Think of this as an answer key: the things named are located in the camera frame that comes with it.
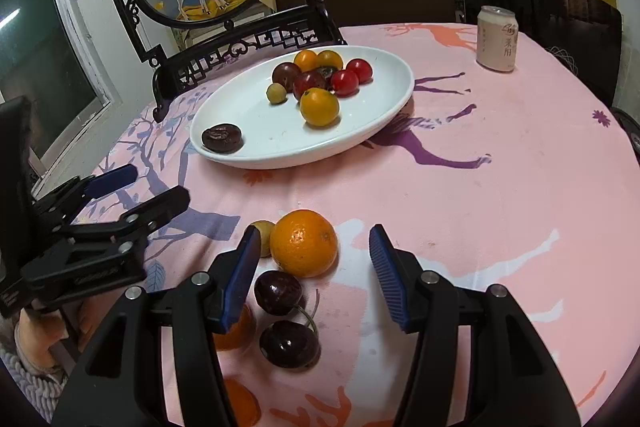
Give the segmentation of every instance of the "red cherry tomato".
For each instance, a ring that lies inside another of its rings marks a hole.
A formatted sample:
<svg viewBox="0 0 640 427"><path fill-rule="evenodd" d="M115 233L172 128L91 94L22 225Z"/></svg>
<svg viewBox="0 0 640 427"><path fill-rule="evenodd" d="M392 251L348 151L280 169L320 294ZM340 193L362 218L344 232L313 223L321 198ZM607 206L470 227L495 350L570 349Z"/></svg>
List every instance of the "red cherry tomato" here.
<svg viewBox="0 0 640 427"><path fill-rule="evenodd" d="M302 73L293 81L293 96L296 97L296 100L300 100L302 93L312 87L324 88L324 76L316 70Z"/></svg>
<svg viewBox="0 0 640 427"><path fill-rule="evenodd" d="M358 76L351 70L336 71L331 77L335 94L347 96L358 89Z"/></svg>
<svg viewBox="0 0 640 427"><path fill-rule="evenodd" d="M364 58L354 58L350 60L345 69L353 71L361 84L369 82L373 78L373 69Z"/></svg>

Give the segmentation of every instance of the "round table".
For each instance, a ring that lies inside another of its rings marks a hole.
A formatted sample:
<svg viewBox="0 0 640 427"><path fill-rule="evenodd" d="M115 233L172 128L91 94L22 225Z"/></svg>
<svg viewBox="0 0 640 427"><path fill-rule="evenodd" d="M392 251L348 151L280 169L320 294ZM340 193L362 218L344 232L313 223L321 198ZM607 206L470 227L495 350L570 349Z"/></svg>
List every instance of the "round table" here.
<svg viewBox="0 0 640 427"><path fill-rule="evenodd" d="M476 61L476 28L396 24L344 28L350 44L404 58L415 90L401 114L368 141L301 167L244 171L199 156L189 125L202 102L239 71L282 49L257 52L212 71L156 124L136 118L96 173L135 164L138 181L94 201L81 221L109 221L174 185L189 209L150 236L149 291L177 285L236 247L252 221L310 208L333 224L339 262L303 280L319 289L322 356L304 373L271 365L257 338L220 353L226 377L256 396L261 426L390 426L416 335L390 320L369 259L369 229L382 223L393 244L454 285L506 285L556 360L585 423L622 377L640 343L640 176L631 145L610 112L552 55L520 36L516 70ZM263 259L257 275L273 269ZM84 307L97 324L121 292ZM258 334L274 320L248 296ZM460 335L460 374L468 344ZM169 419L180 423L171 335L163 342ZM458 379L450 422L463 417Z"/></svg>

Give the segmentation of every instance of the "white wall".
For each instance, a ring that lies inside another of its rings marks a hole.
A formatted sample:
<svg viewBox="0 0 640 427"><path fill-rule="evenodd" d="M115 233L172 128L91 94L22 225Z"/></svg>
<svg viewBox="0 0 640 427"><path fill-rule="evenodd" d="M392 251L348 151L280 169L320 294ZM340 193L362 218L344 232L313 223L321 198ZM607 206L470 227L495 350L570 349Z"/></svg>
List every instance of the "white wall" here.
<svg viewBox="0 0 640 427"><path fill-rule="evenodd" d="M119 98L103 111L68 149L47 180L44 191L72 176L88 175L113 146L131 120L153 100L153 69L140 63L112 0L77 0L79 15L91 35L108 81ZM147 18L143 22L152 44L161 43L168 56L177 53L171 32Z"/></svg>
<svg viewBox="0 0 640 427"><path fill-rule="evenodd" d="M618 0L622 13L622 57L614 106L640 122L640 0Z"/></svg>

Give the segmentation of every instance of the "purple deer print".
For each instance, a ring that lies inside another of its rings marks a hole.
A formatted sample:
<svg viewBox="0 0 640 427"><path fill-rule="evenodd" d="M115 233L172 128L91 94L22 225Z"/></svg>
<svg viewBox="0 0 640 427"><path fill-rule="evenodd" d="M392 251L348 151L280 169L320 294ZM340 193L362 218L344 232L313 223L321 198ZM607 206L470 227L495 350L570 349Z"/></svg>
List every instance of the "purple deer print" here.
<svg viewBox="0 0 640 427"><path fill-rule="evenodd" d="M465 73L459 73L451 76L419 78L415 81L414 92L427 91L443 94L464 95L464 92L460 92L458 90L438 89L436 87L423 86L423 84L428 82L436 82L445 78L459 78L464 74ZM464 116L471 114L471 112L476 108L478 108L478 106L475 103L469 104L460 112L445 118L444 122L439 118L433 120L430 118L411 118L409 114L401 112L383 130L372 136L368 141L363 142L363 145L370 149L374 148L372 144L382 147L402 147L414 157L414 160L418 165L437 165L452 169L477 169L484 163L491 163L490 154L480 156L479 158L471 161L447 160L436 156L425 149L422 142L420 142L420 139L418 139L411 130L411 127L414 126L426 129L435 129L444 123L450 123L458 118L463 118Z"/></svg>

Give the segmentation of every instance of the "yellow cherry tomato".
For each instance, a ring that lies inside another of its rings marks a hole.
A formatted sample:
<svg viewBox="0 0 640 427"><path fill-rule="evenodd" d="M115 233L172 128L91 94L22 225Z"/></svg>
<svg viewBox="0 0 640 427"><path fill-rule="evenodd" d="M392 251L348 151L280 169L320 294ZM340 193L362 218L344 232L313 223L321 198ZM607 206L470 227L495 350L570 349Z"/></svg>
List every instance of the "yellow cherry tomato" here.
<svg viewBox="0 0 640 427"><path fill-rule="evenodd" d="M318 67L316 64L317 61L318 55L312 50L302 50L296 55L296 58L293 59L293 63L297 65L303 73L305 73L305 71L315 70Z"/></svg>
<svg viewBox="0 0 640 427"><path fill-rule="evenodd" d="M334 68L337 68L338 71L340 71L344 66L342 57L331 50L324 50L323 52L320 52L318 54L316 64L316 68L319 68L320 66L333 66Z"/></svg>
<svg viewBox="0 0 640 427"><path fill-rule="evenodd" d="M340 112L338 98L325 89L312 87L300 98L300 113L307 123L324 127L332 123Z"/></svg>

